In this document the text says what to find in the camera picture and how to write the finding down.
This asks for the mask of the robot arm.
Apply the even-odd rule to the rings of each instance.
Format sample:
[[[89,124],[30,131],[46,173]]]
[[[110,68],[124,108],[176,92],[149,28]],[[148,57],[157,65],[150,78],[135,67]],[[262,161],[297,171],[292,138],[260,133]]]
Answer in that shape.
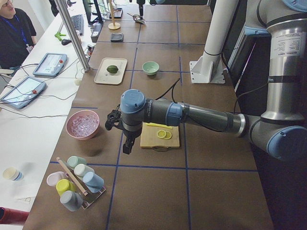
[[[140,18],[143,19],[143,5],[145,4],[145,0],[136,0],[136,2],[139,6]],[[157,4],[162,4],[165,2],[165,0],[156,0],[155,2]]]
[[[123,152],[131,153],[144,123],[178,126],[190,123],[215,132],[244,137],[281,161],[307,154],[307,126],[300,110],[300,93],[306,77],[307,3],[304,0],[249,0],[246,35],[271,38],[266,110],[259,116],[236,108],[231,113],[188,103],[149,99],[137,89],[125,91],[120,104],[108,114],[105,127],[123,131]]]

